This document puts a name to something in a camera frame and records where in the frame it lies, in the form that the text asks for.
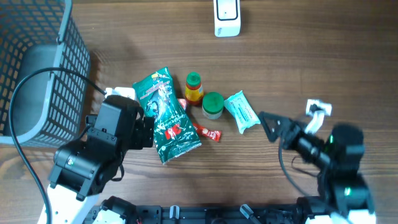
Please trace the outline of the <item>teal wet wipes pack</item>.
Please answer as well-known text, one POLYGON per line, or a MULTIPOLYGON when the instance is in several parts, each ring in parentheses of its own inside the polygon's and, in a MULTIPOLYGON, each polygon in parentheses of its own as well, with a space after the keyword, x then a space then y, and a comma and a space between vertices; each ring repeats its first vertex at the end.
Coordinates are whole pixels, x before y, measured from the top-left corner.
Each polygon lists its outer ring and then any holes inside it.
POLYGON ((235 118, 240 134, 243 134, 245 129, 261 123, 242 90, 224 100, 224 107, 235 118))

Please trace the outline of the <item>dark green snack bag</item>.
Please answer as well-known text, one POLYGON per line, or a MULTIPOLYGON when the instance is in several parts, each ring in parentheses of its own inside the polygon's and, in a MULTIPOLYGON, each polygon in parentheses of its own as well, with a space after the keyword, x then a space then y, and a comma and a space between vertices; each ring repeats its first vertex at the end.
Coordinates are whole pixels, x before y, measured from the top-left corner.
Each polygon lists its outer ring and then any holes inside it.
POLYGON ((154 144, 163 164, 201 146, 193 123, 176 97, 167 67, 132 87, 145 116, 154 118, 154 144))

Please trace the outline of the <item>red coffee stick sachet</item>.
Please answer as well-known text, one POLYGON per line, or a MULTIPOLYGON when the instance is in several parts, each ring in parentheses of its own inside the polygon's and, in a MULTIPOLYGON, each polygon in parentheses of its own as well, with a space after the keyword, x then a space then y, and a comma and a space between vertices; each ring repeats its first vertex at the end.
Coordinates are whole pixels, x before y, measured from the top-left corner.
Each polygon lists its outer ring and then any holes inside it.
POLYGON ((204 136, 208 139, 212 139, 216 142, 218 142, 221 138, 221 131, 216 131, 216 130, 210 130, 207 129, 204 126, 201 126, 199 124, 193 123, 193 126, 197 132, 197 134, 199 134, 200 136, 204 136))

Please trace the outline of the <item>jar with green lid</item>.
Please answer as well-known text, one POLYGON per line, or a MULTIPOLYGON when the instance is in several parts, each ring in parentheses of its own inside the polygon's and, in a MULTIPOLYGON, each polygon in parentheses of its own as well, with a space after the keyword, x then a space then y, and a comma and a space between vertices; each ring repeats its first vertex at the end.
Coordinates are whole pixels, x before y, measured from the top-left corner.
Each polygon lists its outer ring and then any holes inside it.
POLYGON ((224 110, 224 98, 218 92, 209 92, 203 97, 202 112, 208 119, 218 119, 224 110))

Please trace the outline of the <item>sauce bottle green cap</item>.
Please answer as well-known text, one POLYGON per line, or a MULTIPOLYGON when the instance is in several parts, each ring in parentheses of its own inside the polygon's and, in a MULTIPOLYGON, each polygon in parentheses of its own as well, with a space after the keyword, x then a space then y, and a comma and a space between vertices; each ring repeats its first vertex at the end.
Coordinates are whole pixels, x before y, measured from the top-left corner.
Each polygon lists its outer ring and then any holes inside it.
POLYGON ((191 72, 187 75, 185 85, 185 99, 191 105, 199 105, 204 97, 204 91, 201 84, 201 76, 197 72, 191 72))

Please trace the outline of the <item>small red white candy pack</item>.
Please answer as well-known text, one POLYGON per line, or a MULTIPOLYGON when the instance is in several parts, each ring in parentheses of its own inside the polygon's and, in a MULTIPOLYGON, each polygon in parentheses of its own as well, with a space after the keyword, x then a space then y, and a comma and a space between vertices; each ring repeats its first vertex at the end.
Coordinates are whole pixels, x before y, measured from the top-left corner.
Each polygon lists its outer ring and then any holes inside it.
POLYGON ((180 106, 183 108, 183 110, 185 111, 187 109, 187 101, 186 99, 183 98, 179 98, 178 102, 180 103, 180 106))

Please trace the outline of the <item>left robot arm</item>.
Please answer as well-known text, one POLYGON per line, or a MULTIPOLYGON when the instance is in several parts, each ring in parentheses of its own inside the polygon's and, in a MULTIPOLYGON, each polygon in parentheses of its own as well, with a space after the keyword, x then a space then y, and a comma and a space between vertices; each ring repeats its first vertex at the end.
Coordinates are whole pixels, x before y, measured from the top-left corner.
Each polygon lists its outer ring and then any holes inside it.
POLYGON ((111 95, 86 117, 86 140, 60 146, 47 188, 49 204, 39 223, 83 223, 109 181, 117 182, 128 150, 152 147, 154 118, 136 100, 111 95))

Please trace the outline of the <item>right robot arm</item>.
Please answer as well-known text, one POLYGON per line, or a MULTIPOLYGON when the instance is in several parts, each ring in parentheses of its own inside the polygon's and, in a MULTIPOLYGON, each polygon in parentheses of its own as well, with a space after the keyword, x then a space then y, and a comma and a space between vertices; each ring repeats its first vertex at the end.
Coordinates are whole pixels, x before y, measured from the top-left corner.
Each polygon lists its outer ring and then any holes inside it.
POLYGON ((359 173, 364 156, 364 134, 349 123, 336 124, 327 140, 317 137, 325 112, 317 110, 309 123, 261 111, 258 115, 270 142, 279 141, 282 151, 297 152, 304 162, 319 168, 317 197, 311 197, 288 176, 303 195, 305 223, 375 223, 376 211, 371 191, 359 173))

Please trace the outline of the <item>white barcode scanner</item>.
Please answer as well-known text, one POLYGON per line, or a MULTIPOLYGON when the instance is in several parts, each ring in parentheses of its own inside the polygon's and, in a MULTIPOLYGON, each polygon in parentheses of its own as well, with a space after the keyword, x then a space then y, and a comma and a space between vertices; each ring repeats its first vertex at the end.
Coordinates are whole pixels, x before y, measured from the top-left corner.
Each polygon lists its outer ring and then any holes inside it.
POLYGON ((235 37, 241 31, 240 0, 214 0, 215 36, 235 37))

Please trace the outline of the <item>grey plastic mesh basket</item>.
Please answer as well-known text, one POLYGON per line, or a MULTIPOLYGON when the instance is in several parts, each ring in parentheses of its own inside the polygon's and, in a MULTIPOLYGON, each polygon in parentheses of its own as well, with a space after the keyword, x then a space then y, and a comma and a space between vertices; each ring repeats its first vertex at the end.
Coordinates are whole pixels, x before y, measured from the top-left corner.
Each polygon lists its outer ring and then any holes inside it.
POLYGON ((78 136, 90 53, 71 1, 1 1, 1 144, 14 126, 23 146, 59 147, 78 136))

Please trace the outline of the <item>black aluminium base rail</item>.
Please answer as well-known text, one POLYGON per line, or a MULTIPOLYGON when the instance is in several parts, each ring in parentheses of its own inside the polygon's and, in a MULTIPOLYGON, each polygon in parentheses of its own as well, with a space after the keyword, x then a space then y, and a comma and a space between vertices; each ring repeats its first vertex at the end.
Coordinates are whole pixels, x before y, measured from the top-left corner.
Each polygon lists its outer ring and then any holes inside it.
POLYGON ((161 207, 138 205, 125 222, 132 224, 162 223, 305 223, 302 209, 298 205, 270 205, 251 207, 252 214, 244 215, 240 207, 161 207))

